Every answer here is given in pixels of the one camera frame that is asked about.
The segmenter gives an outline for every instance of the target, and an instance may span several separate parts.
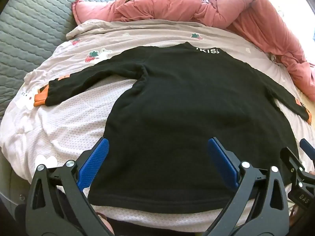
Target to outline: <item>quilted bedspread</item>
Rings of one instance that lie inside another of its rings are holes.
[[[76,27],[73,1],[10,0],[4,8],[0,15],[0,122],[26,73],[48,59]]]

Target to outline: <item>mattress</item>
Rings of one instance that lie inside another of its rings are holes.
[[[50,80],[93,66],[127,49],[141,45],[166,47],[187,41],[202,49],[219,47],[262,71],[300,99],[283,65],[273,63],[265,53],[242,37],[199,23],[165,20],[108,23],[90,20],[67,34],[67,39],[49,59],[26,75],[25,83],[9,104],[0,126],[0,146],[5,157],[15,172],[29,182],[37,165],[61,166],[91,149],[103,135],[106,118],[115,101],[132,87],[135,80],[112,76],[52,107],[32,107],[37,89]],[[297,143],[306,138],[315,146],[314,129],[280,102],[277,105],[286,115]],[[314,169],[312,161],[301,149],[299,156],[307,171]],[[246,220],[251,204],[252,201],[247,204],[239,223]],[[115,207],[94,206],[94,209],[116,220],[184,232],[206,230],[220,212],[153,214]]]
[[[73,1],[9,0],[4,8],[0,15],[0,122],[26,73],[48,59],[76,27]]]

